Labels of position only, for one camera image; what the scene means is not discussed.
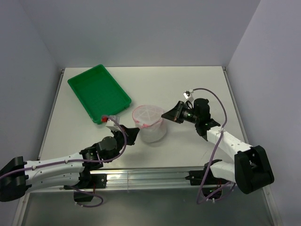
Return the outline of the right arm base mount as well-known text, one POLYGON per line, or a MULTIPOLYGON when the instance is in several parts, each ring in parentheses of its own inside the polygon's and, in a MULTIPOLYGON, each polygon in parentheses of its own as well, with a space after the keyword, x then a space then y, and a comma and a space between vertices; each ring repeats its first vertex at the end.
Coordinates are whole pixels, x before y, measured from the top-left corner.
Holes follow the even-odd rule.
MULTIPOLYGON (((189 171, 189 174, 185 177, 185 179, 190 182, 191 186, 199 186, 201 185, 201 181, 204 177, 204 174, 205 170, 191 170, 189 171)), ((207 178, 205 179, 204 186, 210 187, 205 187, 202 189, 203 195, 205 197, 208 196, 210 193, 214 192, 227 182, 228 181, 225 179, 214 178, 212 173, 209 172, 207 178)))

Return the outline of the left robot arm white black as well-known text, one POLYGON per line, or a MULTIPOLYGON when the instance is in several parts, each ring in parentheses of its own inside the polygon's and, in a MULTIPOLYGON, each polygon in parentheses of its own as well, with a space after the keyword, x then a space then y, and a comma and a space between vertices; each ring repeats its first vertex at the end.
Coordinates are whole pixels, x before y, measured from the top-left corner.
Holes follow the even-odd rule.
POLYGON ((13 158, 0 171, 0 200, 10 202, 26 193, 54 186, 71 186, 83 189, 92 182, 91 172, 120 157, 126 146, 134 145, 139 128, 112 132, 112 136, 80 152, 46 161, 25 161, 22 156, 13 158))

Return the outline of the white mesh laundry bag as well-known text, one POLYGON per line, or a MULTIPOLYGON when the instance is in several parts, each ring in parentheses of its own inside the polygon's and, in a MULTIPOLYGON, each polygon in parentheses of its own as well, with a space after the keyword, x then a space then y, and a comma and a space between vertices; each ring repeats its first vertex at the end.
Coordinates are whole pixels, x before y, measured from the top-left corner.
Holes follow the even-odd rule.
POLYGON ((135 126, 140 129, 143 142, 154 143, 164 137, 167 132, 166 123, 161 117, 165 111, 154 105, 141 105, 132 112, 135 126))

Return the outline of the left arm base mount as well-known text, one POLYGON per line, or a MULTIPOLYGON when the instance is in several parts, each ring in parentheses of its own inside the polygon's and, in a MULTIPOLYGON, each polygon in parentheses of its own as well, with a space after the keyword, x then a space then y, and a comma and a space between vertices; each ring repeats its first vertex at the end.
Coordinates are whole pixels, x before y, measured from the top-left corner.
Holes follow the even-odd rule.
POLYGON ((87 174, 84 176, 81 173, 79 182, 74 186, 63 186, 64 190, 73 190, 73 199, 77 205, 85 208, 98 207, 103 204, 103 197, 96 194, 96 189, 106 188, 106 174, 87 174), (87 205, 86 202, 91 202, 93 198, 99 198, 99 204, 87 205))

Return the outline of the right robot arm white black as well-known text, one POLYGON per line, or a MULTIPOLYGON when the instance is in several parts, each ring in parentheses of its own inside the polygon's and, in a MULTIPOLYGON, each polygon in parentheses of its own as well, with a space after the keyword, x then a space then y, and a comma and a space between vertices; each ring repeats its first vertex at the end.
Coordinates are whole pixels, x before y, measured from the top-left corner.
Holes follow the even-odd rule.
POLYGON ((195 99, 192 108, 179 101, 173 109, 162 114, 162 118, 178 124, 184 121, 193 123, 199 136, 214 144, 215 149, 222 149, 233 160, 233 163, 227 163, 210 158, 204 165, 202 183, 212 184, 220 178, 235 183, 245 194, 274 183, 275 177, 265 149, 260 145, 247 144, 226 132, 211 117, 208 99, 195 99))

